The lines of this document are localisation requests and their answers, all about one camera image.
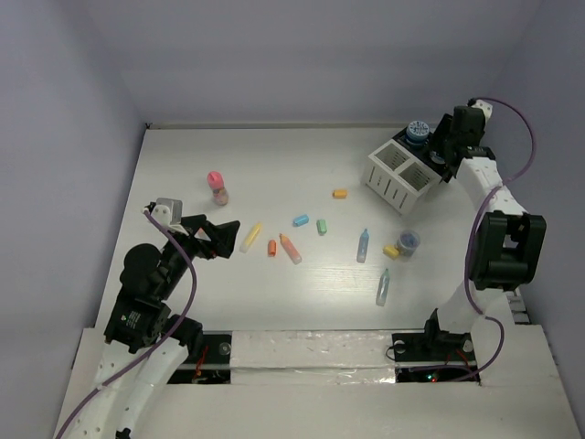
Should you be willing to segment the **blue lid jar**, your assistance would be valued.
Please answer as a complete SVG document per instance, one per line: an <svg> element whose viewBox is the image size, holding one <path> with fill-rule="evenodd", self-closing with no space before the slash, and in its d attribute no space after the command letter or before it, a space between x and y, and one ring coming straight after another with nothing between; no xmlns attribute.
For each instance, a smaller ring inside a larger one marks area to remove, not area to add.
<svg viewBox="0 0 585 439"><path fill-rule="evenodd" d="M412 121L406 127L405 142L413 147L420 148L425 145L429 135L430 127L423 121Z"/></svg>

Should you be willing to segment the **pink cap bottle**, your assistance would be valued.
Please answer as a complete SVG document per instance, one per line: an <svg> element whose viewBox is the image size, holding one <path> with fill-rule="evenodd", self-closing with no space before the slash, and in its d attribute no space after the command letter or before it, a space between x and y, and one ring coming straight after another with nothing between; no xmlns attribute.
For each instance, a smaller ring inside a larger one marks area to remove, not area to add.
<svg viewBox="0 0 585 439"><path fill-rule="evenodd" d="M225 188L223 176L218 171L211 171L207 174L207 183L212 191L214 201L225 206L229 202L229 194Z"/></svg>

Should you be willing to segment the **orange marker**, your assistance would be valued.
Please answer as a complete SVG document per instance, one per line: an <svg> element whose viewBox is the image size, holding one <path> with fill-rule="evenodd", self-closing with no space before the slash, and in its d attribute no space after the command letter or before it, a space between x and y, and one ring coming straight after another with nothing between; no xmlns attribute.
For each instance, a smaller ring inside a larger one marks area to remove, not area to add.
<svg viewBox="0 0 585 439"><path fill-rule="evenodd" d="M289 237L284 234L279 235L281 246L284 248L284 251L287 253L289 258L291 259L293 264L299 264L302 262L303 258L296 247L293 245L292 241Z"/></svg>

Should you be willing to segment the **clear jar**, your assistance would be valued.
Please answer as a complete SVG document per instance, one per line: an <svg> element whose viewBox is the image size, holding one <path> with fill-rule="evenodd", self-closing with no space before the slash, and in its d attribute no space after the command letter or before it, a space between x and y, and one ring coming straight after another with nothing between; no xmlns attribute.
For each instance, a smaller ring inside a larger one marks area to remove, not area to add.
<svg viewBox="0 0 585 439"><path fill-rule="evenodd" d="M420 246L420 236L414 230L404 230L399 234L396 247L403 257L411 257Z"/></svg>
<svg viewBox="0 0 585 439"><path fill-rule="evenodd" d="M444 159L436 151L430 151L430 159L433 163L437 165L445 164Z"/></svg>

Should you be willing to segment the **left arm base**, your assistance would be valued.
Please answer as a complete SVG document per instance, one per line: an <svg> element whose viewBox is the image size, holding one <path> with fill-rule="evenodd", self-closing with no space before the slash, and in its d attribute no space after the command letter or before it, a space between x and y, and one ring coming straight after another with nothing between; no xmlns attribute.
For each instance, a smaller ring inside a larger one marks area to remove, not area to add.
<svg viewBox="0 0 585 439"><path fill-rule="evenodd" d="M230 384L230 332L205 332L202 348L173 373L168 384Z"/></svg>

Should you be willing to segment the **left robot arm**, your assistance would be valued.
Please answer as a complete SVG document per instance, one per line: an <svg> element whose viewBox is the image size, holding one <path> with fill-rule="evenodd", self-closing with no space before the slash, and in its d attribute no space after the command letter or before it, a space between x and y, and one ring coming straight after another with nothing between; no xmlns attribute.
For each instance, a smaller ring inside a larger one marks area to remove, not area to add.
<svg viewBox="0 0 585 439"><path fill-rule="evenodd" d="M167 239L163 248L143 243L125 255L121 289L105 327L104 345L90 393L64 421L58 438L135 438L164 386L185 361L204 352L203 328L166 301L185 273L197 279L194 259L227 259L240 224L214 225L205 215L184 217L152 203L143 214Z"/></svg>

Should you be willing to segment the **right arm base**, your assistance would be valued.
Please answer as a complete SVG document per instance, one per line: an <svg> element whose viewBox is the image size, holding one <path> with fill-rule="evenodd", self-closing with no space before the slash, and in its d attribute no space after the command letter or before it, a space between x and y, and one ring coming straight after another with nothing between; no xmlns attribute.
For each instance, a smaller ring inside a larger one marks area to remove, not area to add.
<svg viewBox="0 0 585 439"><path fill-rule="evenodd" d="M469 333L431 336L425 332L395 332L385 357L395 363L398 382L480 380Z"/></svg>

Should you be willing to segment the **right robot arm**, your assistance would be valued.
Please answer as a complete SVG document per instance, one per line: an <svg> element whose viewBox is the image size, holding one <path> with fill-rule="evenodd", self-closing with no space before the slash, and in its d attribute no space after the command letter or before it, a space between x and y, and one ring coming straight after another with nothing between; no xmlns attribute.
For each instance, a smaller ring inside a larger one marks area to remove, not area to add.
<svg viewBox="0 0 585 439"><path fill-rule="evenodd" d="M422 351L433 359L464 345L491 301L484 291L513 291L534 279L547 230L544 217L529 213L508 187L528 168L501 177L495 153L481 144L495 103L491 98L472 98L454 107L443 116L429 143L431 153L444 162L444 179L457 179L476 210L463 280L450 299L432 312L420 337Z"/></svg>

